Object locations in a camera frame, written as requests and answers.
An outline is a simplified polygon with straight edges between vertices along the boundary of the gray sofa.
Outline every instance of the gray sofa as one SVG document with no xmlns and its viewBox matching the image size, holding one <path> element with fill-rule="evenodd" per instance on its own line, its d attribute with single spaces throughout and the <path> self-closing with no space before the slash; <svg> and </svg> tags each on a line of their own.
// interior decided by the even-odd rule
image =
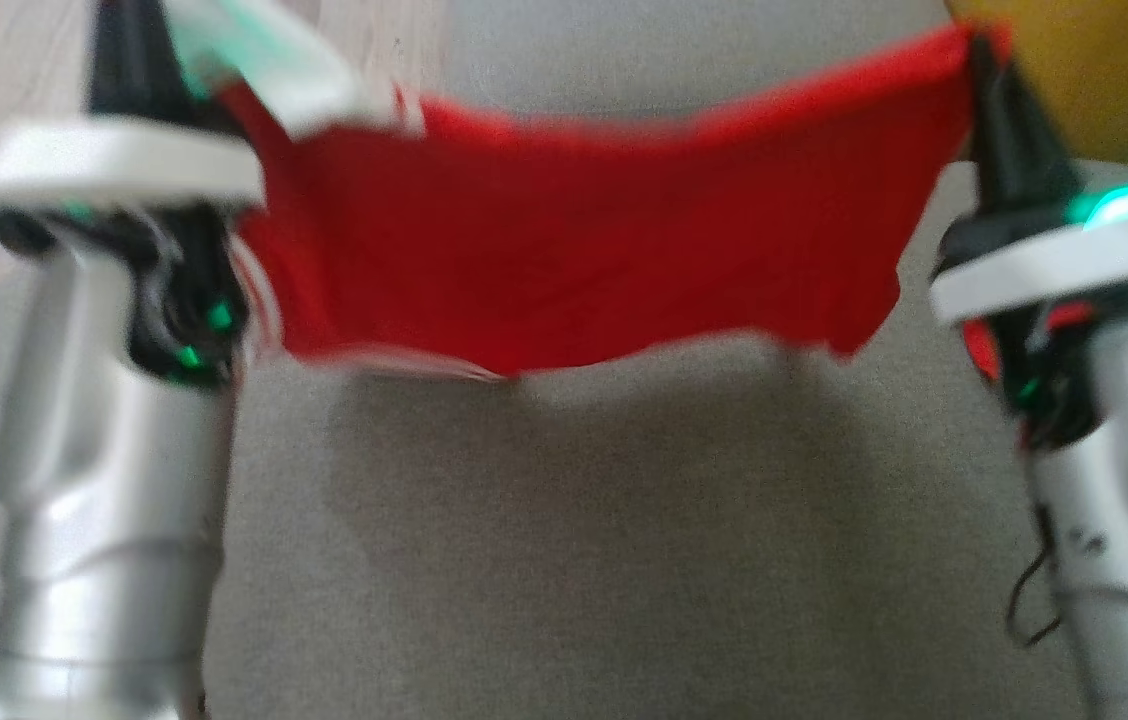
<svg viewBox="0 0 1128 720">
<path fill-rule="evenodd" d="M 875 8 L 465 0 L 450 85 L 510 109 L 666 113 L 942 21 L 936 0 Z M 926 306 L 940 232 L 971 202 L 958 165 L 851 365 L 737 337 L 501 386 L 258 369 L 209 633 L 215 715 L 1081 717 L 1063 639 L 1024 653 L 1003 635 L 1036 552 L 1024 480 Z M 0 290 L 0 386 L 26 281 Z M 1042 592 L 1026 614 L 1048 620 Z"/>
</svg>

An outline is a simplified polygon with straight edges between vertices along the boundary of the gray cushion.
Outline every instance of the gray cushion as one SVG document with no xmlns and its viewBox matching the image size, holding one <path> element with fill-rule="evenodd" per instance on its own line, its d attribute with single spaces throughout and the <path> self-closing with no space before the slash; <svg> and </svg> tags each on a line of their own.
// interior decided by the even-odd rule
<svg viewBox="0 0 1128 720">
<path fill-rule="evenodd" d="M 942 0 L 459 0 L 446 89 L 519 113 L 667 114 L 951 21 Z"/>
<path fill-rule="evenodd" d="M 949 170 L 851 365 L 733 339 L 500 386 L 257 370 L 215 715 L 1081 717 L 1063 638 L 1003 636 L 1025 482 L 926 305 L 971 195 Z"/>
</svg>

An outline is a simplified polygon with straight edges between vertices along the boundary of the light wood floor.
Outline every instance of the light wood floor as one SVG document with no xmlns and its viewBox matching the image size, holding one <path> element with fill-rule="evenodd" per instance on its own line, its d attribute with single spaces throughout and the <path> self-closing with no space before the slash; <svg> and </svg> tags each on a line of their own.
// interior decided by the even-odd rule
<svg viewBox="0 0 1128 720">
<path fill-rule="evenodd" d="M 439 85 L 446 0 L 284 1 L 369 77 Z M 90 8 L 85 0 L 0 0 L 0 122 L 78 113 Z M 0 247 L 0 278 L 14 263 Z"/>
</svg>

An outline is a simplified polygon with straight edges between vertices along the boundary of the yellow fabric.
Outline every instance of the yellow fabric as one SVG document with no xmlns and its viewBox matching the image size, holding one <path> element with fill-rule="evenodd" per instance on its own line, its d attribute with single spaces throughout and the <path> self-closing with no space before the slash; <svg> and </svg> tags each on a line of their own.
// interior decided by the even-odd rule
<svg viewBox="0 0 1128 720">
<path fill-rule="evenodd" d="M 1026 76 L 1072 149 L 1128 163 L 1128 0 L 948 0 L 960 18 L 1008 19 Z"/>
</svg>

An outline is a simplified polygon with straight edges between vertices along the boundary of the black cable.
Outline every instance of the black cable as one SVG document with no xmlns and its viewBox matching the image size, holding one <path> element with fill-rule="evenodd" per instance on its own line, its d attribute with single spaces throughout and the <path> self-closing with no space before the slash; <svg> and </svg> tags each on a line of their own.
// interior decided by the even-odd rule
<svg viewBox="0 0 1128 720">
<path fill-rule="evenodd" d="M 1026 589 L 1026 583 L 1030 582 L 1032 577 L 1036 577 L 1036 573 L 1039 573 L 1040 568 L 1043 568 L 1045 562 L 1048 562 L 1052 554 L 1054 548 L 1048 546 L 1040 547 L 1039 555 L 1026 567 L 1026 570 L 1017 578 L 1017 581 L 1013 583 L 1013 592 L 1008 596 L 1008 611 L 1004 614 L 1004 627 L 1008 631 L 1008 636 L 1013 638 L 1013 642 L 1017 643 L 1017 647 L 1036 647 L 1045 638 L 1048 638 L 1054 630 L 1061 626 L 1061 616 L 1056 616 L 1048 625 L 1037 630 L 1034 633 L 1026 632 L 1026 630 L 1021 629 L 1017 624 L 1017 606 L 1021 605 L 1022 591 Z"/>
</svg>

